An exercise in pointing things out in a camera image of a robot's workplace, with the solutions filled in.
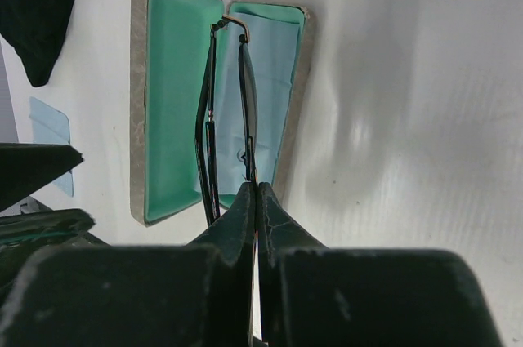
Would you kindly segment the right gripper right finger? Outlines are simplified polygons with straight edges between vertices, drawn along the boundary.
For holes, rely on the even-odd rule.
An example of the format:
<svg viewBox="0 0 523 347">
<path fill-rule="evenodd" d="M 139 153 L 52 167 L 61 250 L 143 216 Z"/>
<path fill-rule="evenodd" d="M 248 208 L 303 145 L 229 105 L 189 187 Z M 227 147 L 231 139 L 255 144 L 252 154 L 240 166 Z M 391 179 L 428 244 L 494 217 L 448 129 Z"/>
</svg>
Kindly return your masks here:
<svg viewBox="0 0 523 347">
<path fill-rule="evenodd" d="M 257 188 L 262 339 L 271 346 L 499 346 L 475 274 L 450 251 L 326 247 Z"/>
</svg>

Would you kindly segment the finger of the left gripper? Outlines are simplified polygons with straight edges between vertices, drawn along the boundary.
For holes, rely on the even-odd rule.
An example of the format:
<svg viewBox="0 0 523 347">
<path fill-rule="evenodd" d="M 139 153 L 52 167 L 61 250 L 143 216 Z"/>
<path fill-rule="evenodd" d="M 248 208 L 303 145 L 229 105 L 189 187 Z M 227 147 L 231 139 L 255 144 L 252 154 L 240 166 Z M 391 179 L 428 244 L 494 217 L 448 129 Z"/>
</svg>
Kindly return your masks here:
<svg viewBox="0 0 523 347">
<path fill-rule="evenodd" d="M 12 281 L 38 249 L 67 243 L 104 245 L 90 233 L 93 218 L 81 209 L 36 212 L 1 219 L 1 280 Z"/>
<path fill-rule="evenodd" d="M 83 156 L 71 145 L 1 143 L 1 210 L 82 162 Z"/>
</svg>

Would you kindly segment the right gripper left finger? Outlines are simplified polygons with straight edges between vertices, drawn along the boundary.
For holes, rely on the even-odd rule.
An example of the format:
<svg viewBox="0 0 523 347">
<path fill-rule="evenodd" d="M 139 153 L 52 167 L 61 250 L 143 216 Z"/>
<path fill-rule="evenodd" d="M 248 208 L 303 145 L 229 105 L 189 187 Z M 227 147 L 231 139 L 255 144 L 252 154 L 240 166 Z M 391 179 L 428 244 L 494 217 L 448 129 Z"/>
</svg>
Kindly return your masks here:
<svg viewBox="0 0 523 347">
<path fill-rule="evenodd" d="M 4 346 L 251 346 L 256 187 L 184 246 L 48 247 L 1 311 Z"/>
</svg>

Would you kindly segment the thin-frame glasses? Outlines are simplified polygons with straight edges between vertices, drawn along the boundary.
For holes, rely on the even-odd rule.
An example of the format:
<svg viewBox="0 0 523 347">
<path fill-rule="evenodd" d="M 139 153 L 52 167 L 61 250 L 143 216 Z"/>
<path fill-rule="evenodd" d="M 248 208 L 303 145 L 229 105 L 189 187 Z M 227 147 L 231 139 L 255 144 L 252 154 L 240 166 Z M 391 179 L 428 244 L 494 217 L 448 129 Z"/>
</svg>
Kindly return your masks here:
<svg viewBox="0 0 523 347">
<path fill-rule="evenodd" d="M 214 119 L 214 100 L 217 69 L 217 33 L 229 24 L 239 26 L 238 73 L 239 91 L 244 126 L 244 151 L 240 161 L 245 167 L 245 180 L 257 183 L 255 148 L 257 143 L 257 89 L 251 57 L 248 51 L 250 32 L 248 25 L 233 16 L 224 14 L 210 25 L 208 56 L 197 108 L 194 132 L 195 155 L 199 184 L 206 221 L 212 225 L 221 217 L 217 182 L 217 144 Z"/>
</svg>

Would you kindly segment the grey glasses case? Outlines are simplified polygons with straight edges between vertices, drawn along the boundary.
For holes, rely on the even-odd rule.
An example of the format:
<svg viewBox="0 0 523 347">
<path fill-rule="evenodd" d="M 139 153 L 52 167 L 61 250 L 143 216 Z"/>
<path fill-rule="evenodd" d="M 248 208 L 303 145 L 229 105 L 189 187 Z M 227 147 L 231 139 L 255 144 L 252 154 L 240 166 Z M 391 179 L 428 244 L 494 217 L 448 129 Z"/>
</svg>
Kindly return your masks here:
<svg viewBox="0 0 523 347">
<path fill-rule="evenodd" d="M 203 203 L 194 132 L 210 25 L 234 12 L 300 28 L 284 134 L 267 182 L 285 195 L 315 42 L 313 13 L 266 2 L 131 0 L 130 210 L 143 225 Z"/>
</svg>

